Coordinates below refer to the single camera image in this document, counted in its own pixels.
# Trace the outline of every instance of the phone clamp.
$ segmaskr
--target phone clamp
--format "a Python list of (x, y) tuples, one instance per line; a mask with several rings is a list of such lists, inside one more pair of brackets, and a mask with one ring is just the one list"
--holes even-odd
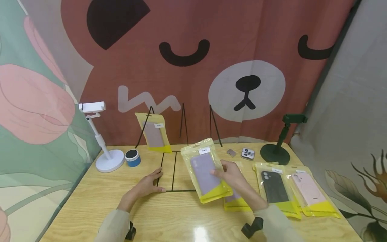
[(277, 144), (265, 144), (261, 148), (261, 156), (266, 162), (278, 162), (279, 165), (287, 165), (290, 161), (289, 153), (281, 147), (282, 142), (286, 139), (290, 124), (306, 123), (308, 118), (304, 114), (288, 113), (282, 118), (285, 123)]
[(134, 240), (134, 236), (136, 235), (136, 228), (133, 226), (133, 223), (132, 222), (129, 222), (129, 227), (130, 227), (130, 229), (129, 229), (129, 232), (126, 234), (126, 236), (125, 236), (125, 239), (127, 239), (127, 240), (131, 240), (131, 241), (133, 241)]
[(245, 223), (241, 231), (248, 239), (250, 239), (256, 231), (263, 229), (263, 227), (264, 220), (262, 218), (255, 218), (251, 225)]

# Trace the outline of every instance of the purple phone case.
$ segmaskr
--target purple phone case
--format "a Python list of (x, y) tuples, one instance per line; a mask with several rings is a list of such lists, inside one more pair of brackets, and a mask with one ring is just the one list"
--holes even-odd
[(211, 170), (215, 170), (215, 164), (210, 153), (192, 157), (191, 166), (202, 195), (220, 184), (220, 179), (211, 174)]
[(145, 125), (144, 133), (149, 147), (163, 147), (164, 141), (161, 131), (154, 127), (154, 123), (147, 122)]
[(233, 189), (233, 194), (231, 196), (225, 197), (226, 203), (232, 202), (234, 200), (237, 200), (241, 196)]

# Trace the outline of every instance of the plastic packaging bag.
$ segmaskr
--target plastic packaging bag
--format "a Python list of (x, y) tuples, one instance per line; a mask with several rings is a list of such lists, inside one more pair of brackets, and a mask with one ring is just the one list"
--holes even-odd
[[(235, 162), (241, 171), (242, 162)], [(224, 210), (228, 212), (251, 211), (245, 200), (233, 189), (233, 194), (223, 198)]]
[(223, 170), (211, 138), (186, 146), (181, 153), (201, 203), (233, 194), (225, 181), (211, 174), (211, 170)]
[(298, 200), (299, 211), (308, 217), (341, 218), (327, 195), (321, 192), (321, 188), (308, 167), (287, 166), (285, 175)]
[(301, 219), (284, 166), (255, 162), (253, 169), (257, 174), (261, 196), (269, 203), (275, 204), (286, 217)]
[(167, 133), (165, 130), (164, 117), (161, 114), (135, 113), (141, 130), (144, 127), (144, 136), (149, 150), (172, 153)]

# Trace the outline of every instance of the white phone holder stand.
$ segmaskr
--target white phone holder stand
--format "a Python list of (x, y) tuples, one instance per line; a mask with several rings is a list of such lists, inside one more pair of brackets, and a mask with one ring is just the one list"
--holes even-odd
[(117, 170), (124, 163), (124, 153), (119, 149), (113, 149), (109, 151), (106, 147), (105, 140), (102, 138), (102, 135), (98, 133), (92, 121), (93, 118), (101, 116), (99, 112), (106, 110), (105, 102), (80, 103), (79, 110), (83, 113), (95, 113), (93, 115), (87, 115), (86, 120), (89, 122), (91, 128), (93, 129), (96, 135), (96, 140), (104, 152), (96, 160), (97, 170), (103, 173)]

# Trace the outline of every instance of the person's left hand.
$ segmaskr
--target person's left hand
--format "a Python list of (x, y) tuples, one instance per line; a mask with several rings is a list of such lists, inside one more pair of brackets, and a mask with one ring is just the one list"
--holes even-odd
[(131, 191), (137, 196), (137, 198), (145, 197), (154, 192), (165, 192), (165, 188), (157, 187), (153, 183), (156, 179), (163, 175), (161, 167), (141, 179), (137, 185), (135, 185)]
[(125, 193), (118, 205), (118, 210), (130, 212), (137, 199), (145, 197), (154, 192), (165, 192), (165, 188), (155, 186), (155, 180), (163, 175), (161, 167), (141, 179), (131, 190)]

